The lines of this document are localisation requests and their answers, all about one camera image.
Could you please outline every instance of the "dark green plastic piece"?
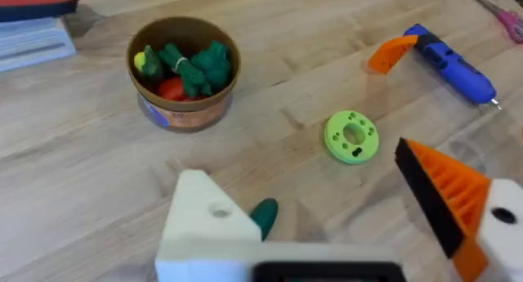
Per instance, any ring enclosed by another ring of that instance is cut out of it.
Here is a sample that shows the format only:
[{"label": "dark green plastic piece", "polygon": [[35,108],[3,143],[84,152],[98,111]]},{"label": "dark green plastic piece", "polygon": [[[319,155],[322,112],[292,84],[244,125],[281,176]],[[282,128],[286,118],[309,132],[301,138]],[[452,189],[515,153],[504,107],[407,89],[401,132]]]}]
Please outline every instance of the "dark green plastic piece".
[{"label": "dark green plastic piece", "polygon": [[150,45],[145,46],[144,54],[145,63],[141,69],[141,74],[153,83],[163,81],[165,76],[163,74],[162,63]]},{"label": "dark green plastic piece", "polygon": [[[174,70],[177,62],[183,58],[178,48],[171,43],[165,45],[159,53],[160,59]],[[212,87],[207,82],[205,75],[200,69],[195,68],[188,60],[182,60],[178,64],[177,73],[183,82],[183,92],[191,98],[197,96],[211,96]]]},{"label": "dark green plastic piece", "polygon": [[207,50],[202,50],[190,59],[192,65],[203,71],[214,94],[229,82],[231,65],[227,60],[227,51],[225,45],[212,41]]},{"label": "dark green plastic piece", "polygon": [[272,226],[278,216],[278,201],[276,199],[265,199],[261,201],[251,212],[251,219],[261,229],[261,241],[264,241],[270,233]]}]

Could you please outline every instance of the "play dough container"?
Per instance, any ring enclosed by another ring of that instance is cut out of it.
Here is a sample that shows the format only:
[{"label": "play dough container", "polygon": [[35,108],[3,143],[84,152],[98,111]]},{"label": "play dough container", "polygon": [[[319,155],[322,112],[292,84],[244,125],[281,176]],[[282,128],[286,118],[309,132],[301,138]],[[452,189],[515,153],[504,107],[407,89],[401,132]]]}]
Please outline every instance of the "play dough container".
[{"label": "play dough container", "polygon": [[[158,85],[148,84],[134,67],[134,55],[151,45],[155,51],[167,43],[175,44],[190,58],[207,49],[212,40],[229,48],[232,66],[229,83],[213,96],[197,101],[170,101],[156,95]],[[127,48],[127,70],[139,92],[138,101],[153,123],[175,130],[199,130],[215,123],[228,109],[231,91],[240,71],[239,50],[232,38],[215,24],[188,16],[168,17],[146,25],[132,38]]]}]

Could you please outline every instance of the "wooden table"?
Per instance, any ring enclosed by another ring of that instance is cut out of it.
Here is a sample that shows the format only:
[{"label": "wooden table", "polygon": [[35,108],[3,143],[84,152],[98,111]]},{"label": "wooden table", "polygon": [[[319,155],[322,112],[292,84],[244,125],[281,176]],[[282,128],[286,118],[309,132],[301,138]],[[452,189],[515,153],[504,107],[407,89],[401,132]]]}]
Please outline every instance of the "wooden table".
[{"label": "wooden table", "polygon": [[[522,13],[512,0],[494,0]],[[490,177],[523,182],[523,47],[473,0],[83,0],[78,54],[0,74],[0,281],[149,281],[177,175],[202,168],[245,210],[276,197],[272,240],[396,251],[411,281],[445,258],[394,164],[400,137]],[[241,47],[229,114],[194,134],[155,127],[123,62],[152,20],[199,16]],[[410,52],[387,75],[363,63],[423,23],[483,71],[503,111],[471,106]],[[326,152],[329,115],[352,109],[381,148],[347,166]]]}]

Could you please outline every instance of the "glue gun nozzle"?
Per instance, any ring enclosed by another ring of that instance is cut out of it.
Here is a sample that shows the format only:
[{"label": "glue gun nozzle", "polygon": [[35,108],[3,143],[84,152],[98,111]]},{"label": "glue gun nozzle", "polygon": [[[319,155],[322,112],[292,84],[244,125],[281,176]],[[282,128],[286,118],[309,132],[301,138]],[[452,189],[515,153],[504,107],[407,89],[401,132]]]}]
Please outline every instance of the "glue gun nozzle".
[{"label": "glue gun nozzle", "polygon": [[502,110],[501,105],[499,105],[499,102],[497,100],[492,99],[490,102],[492,102],[492,104],[496,106],[498,110]]}]

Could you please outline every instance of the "green 3d printed disc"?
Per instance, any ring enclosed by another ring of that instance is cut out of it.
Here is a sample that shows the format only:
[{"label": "green 3d printed disc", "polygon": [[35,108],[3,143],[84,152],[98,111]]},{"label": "green 3d printed disc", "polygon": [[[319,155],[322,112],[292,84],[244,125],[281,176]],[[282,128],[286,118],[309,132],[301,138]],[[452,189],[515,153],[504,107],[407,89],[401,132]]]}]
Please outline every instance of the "green 3d printed disc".
[{"label": "green 3d printed disc", "polygon": [[344,163],[358,164],[371,159],[379,147],[376,126],[364,115],[352,110],[330,117],[324,130],[325,145]]}]

